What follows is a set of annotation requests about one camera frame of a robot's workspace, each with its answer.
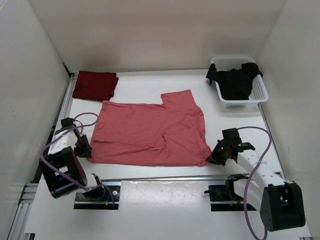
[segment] t-shirt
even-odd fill
[[[93,163],[204,166],[211,154],[205,118],[190,90],[161,94],[163,104],[104,101],[91,138]]]

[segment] purple cable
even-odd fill
[[[44,146],[43,150],[41,151],[41,154],[40,154],[40,158],[41,160],[43,161],[43,163],[45,165],[47,165],[49,168],[51,168],[53,171],[57,172],[60,176],[64,177],[65,179],[69,180],[70,182],[72,182],[73,184],[77,185],[79,188],[85,190],[86,192],[89,192],[89,191],[92,191],[94,189],[97,189],[99,187],[104,187],[108,190],[109,194],[110,194],[110,197],[111,197],[111,200],[112,200],[112,206],[113,206],[113,209],[115,208],[115,200],[114,200],[114,196],[110,190],[110,188],[107,186],[107,185],[104,185],[104,184],[100,184],[98,186],[95,186],[93,188],[86,188],[86,186],[80,184],[79,182],[77,182],[76,180],[74,180],[73,178],[69,177],[68,175],[66,175],[65,173],[63,173],[62,171],[60,171],[59,169],[57,169],[56,167],[54,167],[53,165],[51,165],[50,162],[48,162],[45,157],[44,157],[44,152],[45,150],[50,147],[52,144],[56,143],[57,141],[59,141],[64,135],[70,133],[71,131],[75,130],[75,129],[79,129],[79,128],[84,128],[84,127],[90,127],[90,126],[93,126],[95,125],[97,122],[98,122],[98,118],[99,116],[93,112],[84,112],[84,113],[81,113],[79,115],[77,115],[76,117],[74,117],[73,119],[76,119],[82,115],[88,115],[88,114],[91,114],[91,115],[95,115],[96,116],[96,120],[91,123],[91,124],[81,124],[79,126],[74,126],[70,129],[68,129],[67,131],[65,131],[63,134],[61,134],[59,137],[57,137],[56,139],[54,139],[52,142],[48,143],[47,145]]]
[[[241,129],[259,129],[259,130],[262,130],[264,131],[265,133],[268,134],[269,136],[269,143],[268,143],[268,146],[266,147],[266,149],[264,150],[264,152],[262,153],[261,157],[259,158],[259,161],[257,162],[256,166],[254,167],[254,169],[252,170],[252,172],[250,173],[248,179],[246,180],[246,183],[245,183],[245,187],[244,187],[244,195],[243,195],[243,208],[244,208],[244,216],[245,216],[245,221],[246,221],[246,224],[248,225],[248,228],[252,234],[252,236],[256,239],[256,240],[266,240],[267,239],[267,236],[268,236],[268,231],[266,228],[264,228],[264,236],[262,239],[258,238],[258,236],[255,234],[251,224],[250,224],[250,220],[249,220],[249,216],[248,216],[248,207],[247,207],[247,195],[248,195],[248,188],[249,188],[249,184],[250,184],[250,181],[252,179],[252,177],[254,176],[255,172],[257,171],[257,169],[259,168],[261,162],[262,162],[262,159],[264,158],[264,156],[266,155],[266,153],[268,152],[268,150],[270,149],[271,147],[271,143],[272,143],[272,137],[271,137],[271,134],[261,128],[261,127],[258,127],[258,126],[243,126],[243,127],[239,127],[238,130],[241,130]]]

